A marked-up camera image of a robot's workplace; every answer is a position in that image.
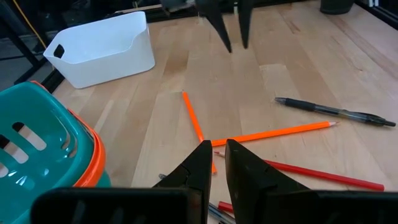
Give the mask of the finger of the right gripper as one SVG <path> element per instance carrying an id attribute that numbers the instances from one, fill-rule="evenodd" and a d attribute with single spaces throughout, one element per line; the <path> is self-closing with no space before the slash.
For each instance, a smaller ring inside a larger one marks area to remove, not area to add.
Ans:
<path id="1" fill-rule="evenodd" d="M 197 11 L 205 16 L 210 24 L 217 31 L 220 39 L 223 41 L 228 52 L 232 52 L 231 42 L 223 21 L 223 17 L 220 11 L 217 0 L 196 0 L 195 5 Z"/>
<path id="2" fill-rule="evenodd" d="M 254 0 L 238 0 L 238 21 L 243 47 L 248 48 L 249 30 Z"/>

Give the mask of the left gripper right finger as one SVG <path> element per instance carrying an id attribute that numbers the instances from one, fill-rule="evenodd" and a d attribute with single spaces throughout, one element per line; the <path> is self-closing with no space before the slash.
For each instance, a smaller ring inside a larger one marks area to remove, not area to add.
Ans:
<path id="1" fill-rule="evenodd" d="M 308 190 L 233 139 L 226 142 L 226 178 L 237 223 L 314 223 Z"/>

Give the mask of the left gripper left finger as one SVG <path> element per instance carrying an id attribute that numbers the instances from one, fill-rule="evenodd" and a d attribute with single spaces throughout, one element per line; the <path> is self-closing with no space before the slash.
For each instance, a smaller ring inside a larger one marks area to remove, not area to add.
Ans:
<path id="1" fill-rule="evenodd" d="M 212 146 L 200 143 L 170 174 L 154 185 L 165 191 L 155 203 L 154 223 L 201 223 L 208 220 Z"/>

